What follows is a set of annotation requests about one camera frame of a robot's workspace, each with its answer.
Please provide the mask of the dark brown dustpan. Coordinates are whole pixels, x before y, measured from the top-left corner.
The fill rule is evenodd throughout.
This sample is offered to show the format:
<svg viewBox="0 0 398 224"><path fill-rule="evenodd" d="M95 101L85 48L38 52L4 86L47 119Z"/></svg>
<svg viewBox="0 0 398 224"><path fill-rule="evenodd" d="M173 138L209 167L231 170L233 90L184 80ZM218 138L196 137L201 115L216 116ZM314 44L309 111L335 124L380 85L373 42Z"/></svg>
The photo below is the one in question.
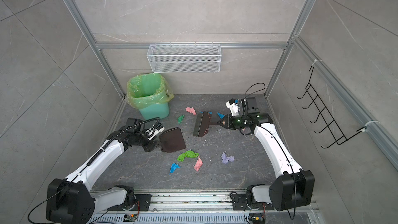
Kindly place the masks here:
<svg viewBox="0 0 398 224"><path fill-rule="evenodd" d="M181 128L171 128L162 132L159 140L162 152L172 153L186 149Z"/></svg>

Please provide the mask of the dark brown hand brush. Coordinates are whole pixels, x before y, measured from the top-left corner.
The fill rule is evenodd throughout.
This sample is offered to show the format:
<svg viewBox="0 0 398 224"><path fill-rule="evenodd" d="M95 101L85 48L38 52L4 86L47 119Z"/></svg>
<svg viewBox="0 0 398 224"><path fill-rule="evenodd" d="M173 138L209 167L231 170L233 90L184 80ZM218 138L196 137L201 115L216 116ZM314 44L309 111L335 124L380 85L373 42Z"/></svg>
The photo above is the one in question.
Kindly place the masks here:
<svg viewBox="0 0 398 224"><path fill-rule="evenodd" d="M211 113L202 112L197 114L197 120L194 125L193 136L198 138L205 136L208 133L208 129L211 125L219 125L223 128L228 128L228 123L224 118L217 122L212 122Z"/></svg>

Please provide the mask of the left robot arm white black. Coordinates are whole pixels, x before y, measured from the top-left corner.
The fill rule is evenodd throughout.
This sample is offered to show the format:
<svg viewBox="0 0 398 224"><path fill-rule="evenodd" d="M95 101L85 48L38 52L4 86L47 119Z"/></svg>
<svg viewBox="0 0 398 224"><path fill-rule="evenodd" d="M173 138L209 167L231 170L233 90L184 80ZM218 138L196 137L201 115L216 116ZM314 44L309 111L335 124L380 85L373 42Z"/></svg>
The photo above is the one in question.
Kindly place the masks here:
<svg viewBox="0 0 398 224"><path fill-rule="evenodd" d="M49 224L86 224L98 212L119 207L129 211L139 207L134 189L115 185L98 193L92 187L105 170L132 146L151 145L159 133L160 118L130 118L112 132L104 144L83 165L64 179L54 179L47 188L46 220Z"/></svg>

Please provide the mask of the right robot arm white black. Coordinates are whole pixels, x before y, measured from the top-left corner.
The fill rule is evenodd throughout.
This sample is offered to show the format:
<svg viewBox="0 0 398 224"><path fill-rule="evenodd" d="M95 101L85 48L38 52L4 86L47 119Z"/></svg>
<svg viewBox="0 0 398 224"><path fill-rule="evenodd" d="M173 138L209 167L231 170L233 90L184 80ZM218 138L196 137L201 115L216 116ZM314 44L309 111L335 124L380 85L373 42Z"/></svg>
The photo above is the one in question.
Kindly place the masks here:
<svg viewBox="0 0 398 224"><path fill-rule="evenodd" d="M260 112L257 100L245 93L240 100L226 102L230 113L222 117L218 124L229 130L238 130L246 135L254 135L267 154L275 173L275 181L267 185L249 186L246 191L247 206L258 208L271 205L277 211L289 211L290 219L295 211L310 205L315 185L315 177L310 170L304 170L293 158L277 133L273 119L268 113Z"/></svg>

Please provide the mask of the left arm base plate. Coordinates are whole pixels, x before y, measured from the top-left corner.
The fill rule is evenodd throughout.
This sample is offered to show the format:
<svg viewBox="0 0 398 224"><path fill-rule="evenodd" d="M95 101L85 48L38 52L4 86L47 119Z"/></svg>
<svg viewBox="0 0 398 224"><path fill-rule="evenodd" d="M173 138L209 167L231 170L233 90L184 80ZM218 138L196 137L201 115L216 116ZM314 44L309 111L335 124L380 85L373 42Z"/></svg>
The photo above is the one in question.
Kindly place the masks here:
<svg viewBox="0 0 398 224"><path fill-rule="evenodd" d="M144 194L144 195L135 195L135 200L131 206L113 206L109 208L109 211L137 211L138 207L140 207L140 211L149 211L149 206L151 203L152 195Z"/></svg>

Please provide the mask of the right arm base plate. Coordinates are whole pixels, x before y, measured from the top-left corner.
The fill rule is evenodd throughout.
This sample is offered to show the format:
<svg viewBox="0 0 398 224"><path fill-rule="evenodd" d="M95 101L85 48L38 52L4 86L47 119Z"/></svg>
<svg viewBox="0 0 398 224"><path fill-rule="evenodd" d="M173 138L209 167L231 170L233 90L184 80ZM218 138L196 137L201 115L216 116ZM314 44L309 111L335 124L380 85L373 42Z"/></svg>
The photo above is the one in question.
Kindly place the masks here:
<svg viewBox="0 0 398 224"><path fill-rule="evenodd" d="M243 210L274 210L274 207L269 203L256 202L253 198L248 197L246 194L238 194L236 192L231 192L229 194L232 201L232 208L235 211Z"/></svg>

